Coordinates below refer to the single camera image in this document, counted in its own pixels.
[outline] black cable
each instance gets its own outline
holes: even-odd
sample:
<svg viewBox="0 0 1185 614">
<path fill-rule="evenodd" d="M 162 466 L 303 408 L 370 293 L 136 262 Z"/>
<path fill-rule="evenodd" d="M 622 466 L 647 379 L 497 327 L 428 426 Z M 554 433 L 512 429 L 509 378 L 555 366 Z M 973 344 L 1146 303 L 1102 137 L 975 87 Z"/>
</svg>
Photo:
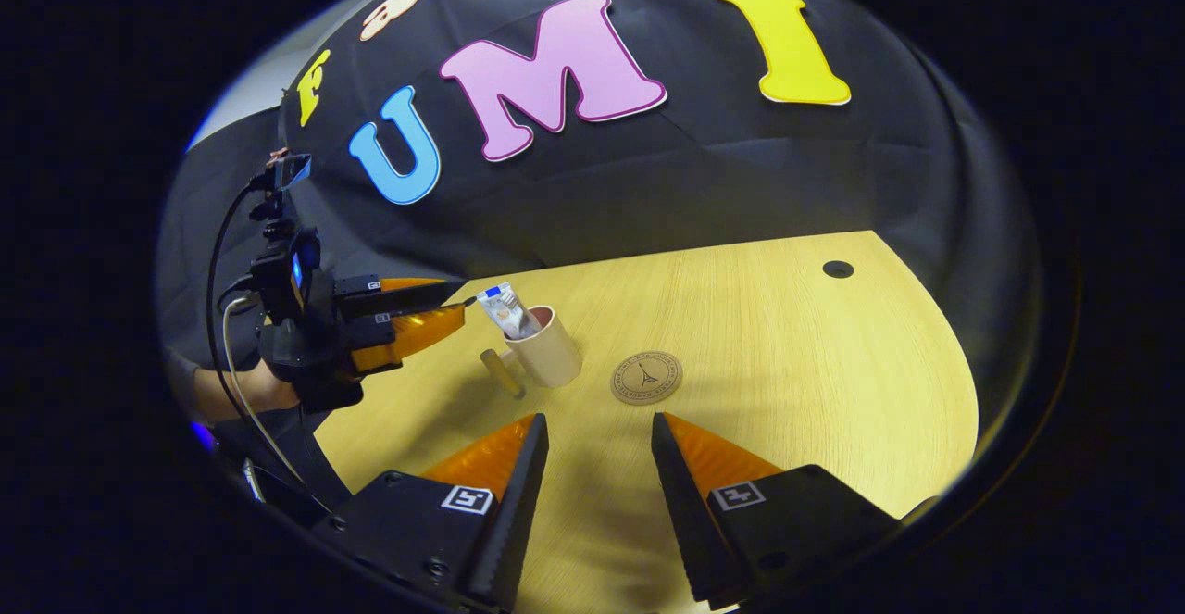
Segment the black cable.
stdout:
<svg viewBox="0 0 1185 614">
<path fill-rule="evenodd" d="M 246 416 L 246 411 L 243 410 L 243 408 L 238 404 L 238 401 L 235 399 L 235 395 L 231 394 L 230 391 L 230 386 L 226 385 L 226 378 L 225 375 L 223 373 L 223 369 L 218 365 L 218 347 L 216 346 L 214 343 L 214 324 L 212 318 L 213 300 L 214 300 L 214 271 L 218 268 L 218 252 L 222 250 L 223 238 L 226 237 L 226 230 L 230 226 L 231 218 L 235 216 L 236 210 L 238 210 L 238 205 L 243 204 L 243 200 L 246 199 L 246 196 L 254 188 L 258 187 L 261 187 L 258 179 L 249 180 L 246 183 L 246 186 L 243 186 L 242 191 L 238 192 L 238 196 L 236 196 L 235 200 L 231 203 L 230 209 L 226 210 L 226 217 L 223 218 L 222 226 L 218 229 L 218 237 L 214 239 L 214 250 L 213 254 L 211 254 L 210 256 L 210 269 L 209 269 L 209 276 L 206 279 L 206 306 L 205 306 L 206 339 L 210 345 L 210 357 L 212 358 L 213 362 L 214 372 L 218 373 L 218 382 L 222 384 L 223 391 L 226 394 L 226 398 L 230 401 L 231 405 L 235 407 L 235 411 L 238 412 L 239 420 L 242 420 L 243 423 L 250 428 L 256 440 L 258 440 L 260 443 L 262 443 L 263 447 L 267 448 L 268 453 L 271 454 L 271 456 L 278 463 L 283 463 L 284 460 L 271 447 L 271 443 L 268 442 L 267 437 L 263 436 L 263 433 L 260 430 L 258 427 L 255 426 L 254 421 L 251 421 L 249 416 Z M 308 487 L 308 484 L 305 484 L 300 478 L 295 478 L 295 480 L 297 486 L 303 487 L 305 492 L 310 498 L 316 500 L 316 497 L 313 494 L 313 491 Z"/>
<path fill-rule="evenodd" d="M 246 293 L 246 292 L 249 292 L 251 289 L 248 286 L 248 283 L 250 283 L 250 281 L 251 281 L 251 275 L 249 273 L 245 273 L 243 276 L 237 277 L 237 280 L 233 281 L 233 283 L 229 284 L 229 287 L 223 290 L 223 294 L 218 295 L 218 301 L 214 302 L 214 306 L 218 307 L 218 313 L 222 313 L 223 311 L 226 309 L 226 307 L 223 306 L 223 300 L 225 300 L 225 298 L 228 298 L 229 294 L 231 294 L 231 293 Z M 244 313 L 246 313 L 249 311 L 251 311 L 250 306 L 249 307 L 241 307 L 241 309 L 238 309 L 238 311 L 236 311 L 236 312 L 233 312 L 231 314 L 232 315 L 242 315 L 242 314 L 244 314 Z"/>
</svg>

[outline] letter m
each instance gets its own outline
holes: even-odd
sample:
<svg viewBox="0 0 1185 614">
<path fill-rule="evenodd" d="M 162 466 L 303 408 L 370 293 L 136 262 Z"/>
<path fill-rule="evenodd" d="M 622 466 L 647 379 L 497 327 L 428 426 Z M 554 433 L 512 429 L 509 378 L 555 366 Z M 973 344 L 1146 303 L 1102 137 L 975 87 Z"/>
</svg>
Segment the letter m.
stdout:
<svg viewBox="0 0 1185 614">
<path fill-rule="evenodd" d="M 584 121 L 629 116 L 666 100 L 666 88 L 642 73 L 609 23 L 610 2 L 566 0 L 547 7 L 539 15 L 534 57 L 478 40 L 441 65 L 441 77 L 457 79 L 473 104 L 488 161 L 523 153 L 534 137 L 527 126 L 514 123 L 506 103 L 551 133 L 564 128 L 568 72 L 581 91 L 576 116 Z"/>
</svg>

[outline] cable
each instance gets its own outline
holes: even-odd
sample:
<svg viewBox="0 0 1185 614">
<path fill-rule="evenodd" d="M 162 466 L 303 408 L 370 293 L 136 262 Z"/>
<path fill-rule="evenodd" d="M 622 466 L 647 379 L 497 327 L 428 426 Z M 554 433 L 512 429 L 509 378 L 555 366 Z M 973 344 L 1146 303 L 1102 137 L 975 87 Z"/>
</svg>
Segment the cable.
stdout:
<svg viewBox="0 0 1185 614">
<path fill-rule="evenodd" d="M 299 408 L 300 408 L 300 416 L 299 416 L 299 420 L 300 420 L 300 437 L 301 437 L 301 442 L 305 443 L 305 456 L 308 458 L 309 463 L 316 462 L 318 466 L 321 467 L 321 474 L 328 475 L 329 480 L 333 480 L 334 478 L 338 477 L 338 474 L 334 473 L 332 468 L 327 468 L 328 467 L 328 462 L 325 461 L 325 458 L 322 456 L 321 459 L 316 459 L 316 458 L 313 456 L 313 448 L 309 447 L 309 444 L 308 444 L 309 431 L 308 431 L 308 428 L 305 427 L 305 404 L 300 404 Z"/>
<path fill-rule="evenodd" d="M 245 308 L 244 308 L 244 309 L 242 309 L 242 311 L 237 311 L 237 312 L 232 313 L 232 315 L 242 315 L 242 314 L 244 314 L 244 313 L 246 313 L 246 312 L 249 312 L 249 311 L 251 311 L 251 307 L 250 307 L 250 306 L 249 306 L 249 307 L 245 307 Z"/>
<path fill-rule="evenodd" d="M 243 276 L 237 277 L 237 280 L 235 280 L 233 283 L 229 284 L 229 287 L 223 290 L 223 294 L 218 295 L 218 301 L 214 302 L 214 306 L 218 307 L 219 311 L 223 311 L 224 309 L 223 300 L 225 300 L 225 298 L 228 298 L 229 294 L 245 293 L 248 290 L 252 290 L 254 288 L 249 286 L 250 281 L 251 281 L 251 275 L 249 273 L 245 273 Z"/>
<path fill-rule="evenodd" d="M 235 411 L 238 414 L 243 423 L 246 424 L 251 429 L 251 431 L 256 434 L 256 439 L 258 439 L 258 441 L 263 443 L 264 447 L 268 448 L 268 450 L 270 450 L 271 455 L 275 456 L 277 461 L 287 463 L 283 455 L 280 454 L 280 450 L 276 450 L 273 447 L 271 439 L 265 434 L 263 434 L 260 430 L 260 427 L 257 427 L 256 424 L 251 423 L 250 420 L 248 420 L 246 412 L 238 404 L 238 401 L 235 399 L 235 395 L 231 394 L 230 386 L 226 383 L 226 376 L 223 373 L 222 367 L 218 365 L 218 345 L 216 345 L 214 343 L 213 300 L 214 300 L 214 271 L 218 268 L 218 252 L 222 250 L 223 239 L 226 237 L 226 230 L 230 226 L 230 220 L 235 216 L 236 210 L 238 210 L 238 205 L 243 204 L 243 200 L 246 199 L 246 196 L 251 191 L 257 191 L 258 188 L 267 188 L 268 187 L 267 179 L 268 179 L 267 172 L 264 172 L 264 174 L 255 175 L 255 178 L 250 179 L 245 184 L 245 186 L 241 188 L 237 196 L 235 196 L 235 199 L 231 203 L 230 209 L 226 210 L 226 216 L 223 218 L 223 223 L 218 229 L 218 237 L 214 239 L 214 250 L 210 254 L 210 269 L 206 275 L 206 306 L 205 306 L 206 344 L 210 345 L 210 359 L 213 363 L 216 372 L 218 373 L 218 382 L 222 384 L 223 391 L 226 395 L 226 399 L 230 401 L 230 404 L 235 408 Z M 228 360 L 230 359 L 229 352 L 226 353 L 226 358 Z M 308 485 L 305 484 L 303 480 L 297 479 L 297 482 L 305 488 L 305 493 L 308 494 L 309 498 L 316 500 L 318 505 L 321 505 L 321 507 L 325 507 L 325 505 L 321 504 L 321 500 L 316 499 L 316 497 L 313 494 L 313 491 L 308 487 Z"/>
<path fill-rule="evenodd" d="M 251 409 L 251 404 L 246 402 L 246 396 L 243 395 L 243 388 L 239 386 L 239 383 L 238 383 L 238 371 L 235 370 L 235 358 L 232 358 L 230 356 L 230 315 L 231 315 L 231 312 L 235 309 L 236 306 L 243 305 L 243 302 L 252 302 L 252 301 L 254 300 L 251 298 L 239 298 L 239 299 L 230 302 L 230 306 L 228 306 L 226 309 L 223 312 L 223 347 L 225 347 L 225 350 L 226 350 L 226 362 L 230 365 L 230 382 L 232 383 L 232 385 L 235 388 L 235 394 L 238 395 L 239 403 L 243 404 L 243 408 L 246 409 L 248 415 L 251 416 L 251 421 L 255 422 L 256 428 L 260 429 L 260 433 L 263 434 L 264 440 L 268 441 L 268 447 L 270 447 L 271 450 L 274 450 L 274 453 L 276 454 L 276 456 L 280 458 L 280 462 L 283 463 L 284 468 L 287 468 L 288 472 L 293 474 L 293 478 L 296 478 L 296 480 L 301 485 L 305 485 L 305 488 L 307 490 L 308 485 L 305 484 L 305 479 L 300 477 L 300 473 L 296 472 L 296 468 L 294 468 L 293 465 L 292 465 L 292 462 L 288 461 L 288 458 L 284 456 L 283 450 L 280 450 L 280 447 L 276 446 L 276 442 L 274 440 L 271 440 L 271 434 L 268 434 L 268 430 L 263 428 L 262 421 L 260 421 L 258 416 L 255 415 L 255 410 Z M 309 492 L 309 495 L 313 497 L 313 500 L 316 500 L 318 505 L 321 505 L 321 507 L 325 507 L 325 505 L 321 504 L 321 500 L 318 500 L 316 497 L 312 494 L 312 492 Z"/>
<path fill-rule="evenodd" d="M 263 500 L 263 492 L 260 491 L 260 482 L 255 479 L 255 465 L 251 463 L 251 458 L 243 460 L 243 479 L 246 480 L 246 486 L 251 490 L 251 495 L 255 500 L 260 503 L 268 503 Z"/>
</svg>

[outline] black cloth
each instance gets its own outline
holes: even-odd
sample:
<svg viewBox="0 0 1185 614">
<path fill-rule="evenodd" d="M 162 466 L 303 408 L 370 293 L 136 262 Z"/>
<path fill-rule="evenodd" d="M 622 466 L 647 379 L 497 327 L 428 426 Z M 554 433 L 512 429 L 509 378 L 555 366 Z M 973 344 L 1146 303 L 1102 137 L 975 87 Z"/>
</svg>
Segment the black cloth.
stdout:
<svg viewBox="0 0 1185 614">
<path fill-rule="evenodd" d="M 326 40 L 333 53 L 307 124 L 294 75 L 278 113 L 196 145 L 165 212 L 158 301 L 166 343 L 209 362 L 199 298 L 223 205 L 268 151 L 288 146 L 313 154 L 310 178 L 292 197 L 321 230 L 322 267 L 338 275 L 460 282 L 679 248 L 877 231 L 955 332 L 979 395 L 980 433 L 1003 417 L 1032 357 L 1039 256 L 1003 146 L 939 66 L 851 1 L 803 0 L 852 100 L 771 103 L 757 88 L 762 50 L 736 6 L 613 0 L 609 19 L 647 77 L 665 83 L 667 102 L 585 123 L 572 111 L 579 94 L 569 79 L 565 129 L 551 134 L 512 113 L 532 126 L 533 145 L 487 162 L 468 100 L 438 66 L 478 39 L 531 56 L 538 15 L 558 1 L 421 0 L 361 44 L 364 6 Z M 442 166 L 424 199 L 393 205 L 347 145 L 376 121 L 391 162 L 410 167 L 410 149 L 379 116 L 405 85 L 415 87 L 414 107 Z M 228 234 L 219 289 L 262 250 L 249 207 Z M 233 324 L 236 356 L 251 357 L 251 327 L 246 318 Z"/>
</svg>

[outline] foam letter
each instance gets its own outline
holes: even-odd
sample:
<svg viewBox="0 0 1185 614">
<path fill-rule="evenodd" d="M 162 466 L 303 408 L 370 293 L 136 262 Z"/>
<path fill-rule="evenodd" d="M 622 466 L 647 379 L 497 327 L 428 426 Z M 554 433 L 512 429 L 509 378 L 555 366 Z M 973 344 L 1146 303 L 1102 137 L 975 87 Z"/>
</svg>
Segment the foam letter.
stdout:
<svg viewBox="0 0 1185 614">
<path fill-rule="evenodd" d="M 843 104 L 847 83 L 831 73 L 819 41 L 802 18 L 802 0 L 724 0 L 741 7 L 766 53 L 769 72 L 757 88 L 775 103 Z"/>
<path fill-rule="evenodd" d="M 396 19 L 403 12 L 410 11 L 411 6 L 415 6 L 416 2 L 419 2 L 419 0 L 383 1 L 382 6 L 374 7 L 371 14 L 367 14 L 366 19 L 363 20 L 363 32 L 358 39 L 365 41 L 371 39 L 371 37 L 378 36 L 378 32 L 383 31 L 391 19 Z"/>
<path fill-rule="evenodd" d="M 486 132 L 481 154 L 504 161 L 527 149 L 531 129 L 515 124 L 506 103 L 551 133 L 564 128 L 564 85 L 576 79 L 581 100 L 576 116 L 609 121 L 656 108 L 666 88 L 647 78 L 617 37 L 606 14 L 610 0 L 566 0 L 539 15 L 534 57 L 473 41 L 441 65 L 440 75 L 461 83 Z"/>
<path fill-rule="evenodd" d="M 300 94 L 300 126 L 305 128 L 308 123 L 308 117 L 313 116 L 313 110 L 316 108 L 316 102 L 320 96 L 314 91 L 315 88 L 321 88 L 321 79 L 325 78 L 324 71 L 321 70 L 321 64 L 329 60 L 329 50 L 326 49 L 321 52 L 321 56 L 309 65 L 308 72 L 305 77 L 296 82 L 296 91 Z"/>
<path fill-rule="evenodd" d="M 411 167 L 410 172 L 399 174 L 395 171 L 374 137 L 378 132 L 376 124 L 361 126 L 350 140 L 350 154 L 359 159 L 378 192 L 397 205 L 410 205 L 411 202 L 422 199 L 431 192 L 436 186 L 436 179 L 441 175 L 441 155 L 440 151 L 436 151 L 436 142 L 424 128 L 424 121 L 419 121 L 416 108 L 411 107 L 411 98 L 415 95 L 415 88 L 399 88 L 379 110 L 385 120 L 396 124 L 403 134 L 403 140 L 411 147 L 411 153 L 416 155 L 415 167 Z"/>
</svg>

